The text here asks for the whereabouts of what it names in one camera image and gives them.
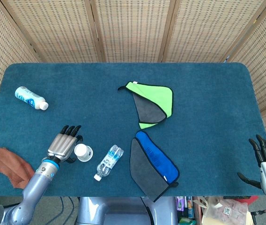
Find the white cap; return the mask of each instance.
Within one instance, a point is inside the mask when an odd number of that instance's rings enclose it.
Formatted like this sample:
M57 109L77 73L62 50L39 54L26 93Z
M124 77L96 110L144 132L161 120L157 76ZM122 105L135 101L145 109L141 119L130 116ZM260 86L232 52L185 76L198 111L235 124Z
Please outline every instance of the white cap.
M102 177L99 176L98 174L96 174L96 175L94 176L94 178L95 178L97 181L100 181L100 180L102 179Z
M39 103L39 108L40 108L41 110L46 110L48 107L49 107L49 104L46 103L46 102L41 102L41 103Z
M74 152L76 156L84 156L87 153L87 146L85 144L76 145Z

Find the bottle label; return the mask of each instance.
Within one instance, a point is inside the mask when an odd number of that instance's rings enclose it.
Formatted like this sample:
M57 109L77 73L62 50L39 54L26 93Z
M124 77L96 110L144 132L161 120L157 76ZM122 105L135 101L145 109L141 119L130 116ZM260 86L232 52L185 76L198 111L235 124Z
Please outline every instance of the bottle label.
M26 102L30 105L30 106L32 106L33 108L35 108L35 103L34 103L34 100L33 99L27 99L26 100Z
M27 92L27 93L33 95L33 96L36 97L36 98L40 98L39 95L37 95L37 94L35 94L34 92L30 91L30 90L29 90L28 88L26 88L26 87L21 87L21 89L23 89L25 92Z
M101 161L101 164L104 164L106 167L112 169L119 158L120 156L114 154L114 151L109 150L105 158Z

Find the brown leather rag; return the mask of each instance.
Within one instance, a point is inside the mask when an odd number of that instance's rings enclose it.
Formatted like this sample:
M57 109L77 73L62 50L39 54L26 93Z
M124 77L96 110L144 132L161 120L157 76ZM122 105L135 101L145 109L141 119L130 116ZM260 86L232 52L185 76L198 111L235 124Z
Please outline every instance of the brown leather rag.
M0 148L0 173L6 175L14 188L24 189L34 170L21 157L6 148Z

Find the water bottle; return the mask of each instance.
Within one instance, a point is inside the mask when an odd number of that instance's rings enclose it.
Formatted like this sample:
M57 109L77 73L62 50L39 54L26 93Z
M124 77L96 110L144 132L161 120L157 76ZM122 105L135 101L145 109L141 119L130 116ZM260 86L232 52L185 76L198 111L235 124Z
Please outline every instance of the water bottle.
M122 157L123 153L124 151L120 147L118 147L117 145L113 145L109 149L105 158L96 167L97 173L94 178L97 181L100 181L102 177L108 176L113 166L116 164L119 158Z

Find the white plastic bottle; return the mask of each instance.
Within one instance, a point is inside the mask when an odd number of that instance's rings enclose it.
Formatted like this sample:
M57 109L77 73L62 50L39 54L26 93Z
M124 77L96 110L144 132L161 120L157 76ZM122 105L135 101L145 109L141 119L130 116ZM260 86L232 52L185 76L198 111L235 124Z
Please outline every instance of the white plastic bottle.
M102 177L106 177L110 174L111 169L116 164L116 162L122 157L124 151L117 145L113 145L105 158L96 167L97 173L94 178L100 181Z
M33 93L23 86L15 90L15 96L35 109L46 110L49 107L49 104L46 103L43 97Z

